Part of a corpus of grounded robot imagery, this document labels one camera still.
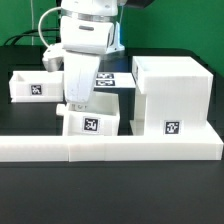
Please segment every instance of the black tabletop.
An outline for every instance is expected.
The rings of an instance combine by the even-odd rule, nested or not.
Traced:
[[[10,102],[12,71],[43,70],[42,53],[39,47],[0,48],[0,135],[60,135],[56,103],[28,107]],[[192,56],[201,61],[179,49],[128,49],[124,56],[103,61],[100,70],[130,71],[132,55]],[[217,100],[212,104],[221,108]],[[217,116],[210,109],[211,123],[222,133]],[[221,224],[223,213],[223,160],[0,163],[4,224]]]

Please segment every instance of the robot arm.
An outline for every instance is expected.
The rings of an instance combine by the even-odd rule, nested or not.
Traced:
[[[48,71],[55,71],[64,60],[65,99],[75,105],[75,110],[82,111],[88,105],[101,55],[107,54],[114,42],[119,25],[116,23],[117,6],[144,8],[152,2],[153,0],[61,1],[61,43],[47,49],[43,62]]]

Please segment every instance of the white container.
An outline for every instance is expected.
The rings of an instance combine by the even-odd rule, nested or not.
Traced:
[[[117,135],[120,112],[118,95],[93,92],[87,109],[77,112],[73,105],[58,104],[57,115],[64,116],[63,136]]]
[[[134,57],[136,134],[178,134],[206,126],[213,75],[191,57]]]
[[[63,72],[14,71],[9,81],[12,102],[60,102]]]

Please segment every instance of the white block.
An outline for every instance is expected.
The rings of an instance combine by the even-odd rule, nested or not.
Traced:
[[[93,92],[84,112],[73,107],[70,103],[57,107],[57,115],[64,116],[63,136],[117,135],[120,121],[117,94]]]
[[[221,160],[223,142],[207,123],[179,136],[0,137],[0,162]]]
[[[44,137],[0,137],[0,162],[68,161],[64,139]]]
[[[206,125],[213,75],[190,57],[134,57],[135,121],[143,133],[165,131],[179,122],[180,132]]]
[[[222,151],[223,142],[207,123],[202,132],[178,137],[74,137],[69,161],[221,160]]]
[[[14,71],[9,82],[12,102],[63,100],[63,72]]]

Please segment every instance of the white platform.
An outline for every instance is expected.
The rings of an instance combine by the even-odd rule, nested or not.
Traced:
[[[0,162],[221,160],[211,126],[189,136],[0,137]]]

